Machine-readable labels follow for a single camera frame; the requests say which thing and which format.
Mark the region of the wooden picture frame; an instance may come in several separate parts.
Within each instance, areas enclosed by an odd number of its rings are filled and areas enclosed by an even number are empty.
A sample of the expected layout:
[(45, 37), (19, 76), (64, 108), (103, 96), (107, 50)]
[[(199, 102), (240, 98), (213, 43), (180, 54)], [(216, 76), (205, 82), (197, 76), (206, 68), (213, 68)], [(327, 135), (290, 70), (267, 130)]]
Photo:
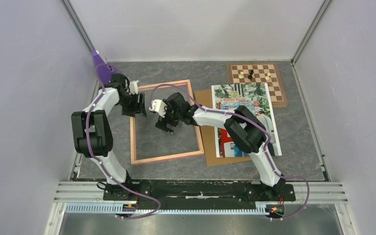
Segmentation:
[[(193, 90), (191, 86), (191, 82), (189, 79), (186, 80), (180, 80), (180, 81), (172, 81), (168, 83), (158, 83), (158, 84), (152, 84), (152, 85), (143, 85), (139, 86), (139, 93), (142, 91), (150, 91), (154, 90), (155, 88), (159, 88), (161, 85), (168, 84), (168, 85), (174, 85), (176, 88), (182, 88), (184, 86), (187, 87), (187, 93), (188, 96), (193, 97)], [(179, 154), (172, 154), (172, 155), (165, 155), (165, 156), (159, 156), (159, 157), (153, 157), (149, 159), (137, 159), (137, 150), (136, 150), (136, 123), (135, 118), (130, 118), (130, 160), (132, 165), (139, 165), (139, 164), (146, 164), (146, 163), (153, 163), (158, 161), (164, 161), (164, 160), (172, 160), (172, 159), (178, 159), (183, 157), (194, 157), (198, 155), (203, 155), (205, 153), (204, 147), (203, 147), (203, 141), (201, 137), (201, 131), (200, 127), (195, 127), (196, 132), (196, 140), (198, 144), (199, 150), (197, 151), (191, 151), (191, 152), (185, 152), (185, 153), (179, 153)]]

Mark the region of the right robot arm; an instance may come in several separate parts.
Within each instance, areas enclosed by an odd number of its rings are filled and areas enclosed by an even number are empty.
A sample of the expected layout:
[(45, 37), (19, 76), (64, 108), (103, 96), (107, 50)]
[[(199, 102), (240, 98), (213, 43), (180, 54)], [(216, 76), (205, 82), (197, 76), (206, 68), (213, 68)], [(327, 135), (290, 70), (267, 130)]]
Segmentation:
[(159, 115), (156, 127), (173, 133), (168, 126), (177, 126), (179, 122), (194, 126), (212, 126), (224, 129), (235, 146), (247, 153), (260, 175), (263, 194), (275, 200), (283, 193), (286, 179), (275, 166), (269, 152), (270, 134), (263, 124), (245, 106), (236, 109), (219, 110), (200, 105), (191, 105), (180, 93), (174, 93), (167, 99), (151, 101), (150, 112)]

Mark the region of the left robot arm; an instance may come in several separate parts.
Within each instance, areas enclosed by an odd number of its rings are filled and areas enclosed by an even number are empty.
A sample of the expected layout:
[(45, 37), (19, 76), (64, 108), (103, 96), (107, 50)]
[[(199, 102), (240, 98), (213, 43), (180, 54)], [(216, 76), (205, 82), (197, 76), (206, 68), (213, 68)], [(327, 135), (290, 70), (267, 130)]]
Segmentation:
[(106, 178), (102, 189), (116, 193), (123, 200), (135, 193), (128, 171), (121, 166), (113, 151), (113, 134), (108, 115), (114, 106), (122, 107), (124, 116), (146, 116), (144, 93), (138, 81), (114, 73), (107, 84), (101, 84), (96, 97), (82, 111), (71, 115), (74, 148), (94, 162)]

